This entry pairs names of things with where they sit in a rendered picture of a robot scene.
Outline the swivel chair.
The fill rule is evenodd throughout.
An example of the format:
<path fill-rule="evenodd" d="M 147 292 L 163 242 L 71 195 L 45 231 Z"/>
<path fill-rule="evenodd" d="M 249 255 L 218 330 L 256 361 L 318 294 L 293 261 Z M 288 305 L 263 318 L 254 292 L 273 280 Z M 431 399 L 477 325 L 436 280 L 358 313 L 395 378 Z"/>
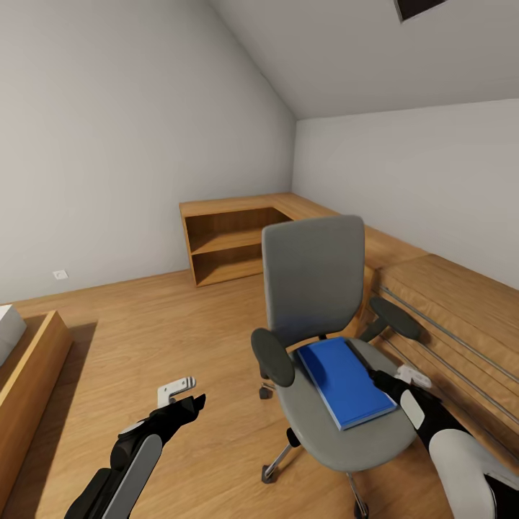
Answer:
<path fill-rule="evenodd" d="M 262 467 L 262 481 L 291 451 L 302 445 L 319 463 L 344 472 L 355 495 L 354 516 L 368 519 L 352 472 L 381 466 L 401 455 L 417 437 L 413 424 L 397 403 L 393 412 L 339 430 L 298 349 L 286 348 L 309 338 L 328 340 L 354 318 L 363 300 L 365 229 L 360 216 L 329 216 L 277 223 L 262 230 L 262 264 L 267 325 L 251 334 L 252 350 L 262 383 L 277 393 L 289 422 L 288 445 L 270 465 Z M 358 339 L 344 337 L 359 358 L 375 371 L 398 374 L 399 366 L 369 342 L 387 327 L 407 339 L 420 338 L 420 329 L 400 308 L 382 297 L 369 306 L 378 314 Z"/>

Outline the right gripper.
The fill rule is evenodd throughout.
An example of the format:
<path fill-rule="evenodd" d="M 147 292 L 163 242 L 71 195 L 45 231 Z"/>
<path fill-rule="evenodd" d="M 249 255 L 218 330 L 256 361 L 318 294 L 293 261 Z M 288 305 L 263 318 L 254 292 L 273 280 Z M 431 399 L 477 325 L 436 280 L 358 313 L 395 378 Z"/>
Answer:
<path fill-rule="evenodd" d="M 397 402 L 395 398 L 395 392 L 398 386 L 401 385 L 409 385 L 405 383 L 403 380 L 395 378 L 395 376 L 391 376 L 387 374 L 385 371 L 375 371 L 372 368 L 368 369 L 369 378 L 374 380 L 374 386 L 384 393 L 387 393 L 395 402 Z"/>

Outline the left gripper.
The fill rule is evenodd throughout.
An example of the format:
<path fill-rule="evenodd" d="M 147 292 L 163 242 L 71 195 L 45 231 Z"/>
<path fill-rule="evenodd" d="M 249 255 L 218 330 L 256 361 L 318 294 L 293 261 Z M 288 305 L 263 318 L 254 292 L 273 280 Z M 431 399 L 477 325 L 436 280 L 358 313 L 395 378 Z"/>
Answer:
<path fill-rule="evenodd" d="M 196 399 L 193 396 L 189 396 L 177 401 L 175 404 L 154 410 L 147 418 L 156 414 L 166 414 L 173 422 L 173 433 L 169 438 L 170 440 L 182 425 L 186 425 L 198 418 L 199 411 L 205 406 L 205 400 L 205 394 L 200 395 Z"/>

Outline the folder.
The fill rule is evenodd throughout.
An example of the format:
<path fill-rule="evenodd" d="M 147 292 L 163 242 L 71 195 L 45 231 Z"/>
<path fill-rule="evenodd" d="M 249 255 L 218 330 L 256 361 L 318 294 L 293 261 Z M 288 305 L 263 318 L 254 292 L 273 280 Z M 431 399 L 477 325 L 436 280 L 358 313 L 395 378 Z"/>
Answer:
<path fill-rule="evenodd" d="M 340 431 L 393 412 L 397 403 L 369 378 L 368 366 L 344 337 L 297 348 Z"/>

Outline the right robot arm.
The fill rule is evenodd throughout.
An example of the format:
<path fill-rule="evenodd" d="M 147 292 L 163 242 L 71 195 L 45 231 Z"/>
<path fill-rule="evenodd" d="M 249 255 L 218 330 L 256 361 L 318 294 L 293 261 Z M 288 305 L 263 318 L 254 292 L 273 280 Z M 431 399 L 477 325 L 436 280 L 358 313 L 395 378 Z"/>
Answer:
<path fill-rule="evenodd" d="M 398 374 L 368 369 L 374 386 L 399 402 L 438 471 L 455 519 L 519 519 L 519 478 L 502 465 L 426 389 L 408 365 Z"/>

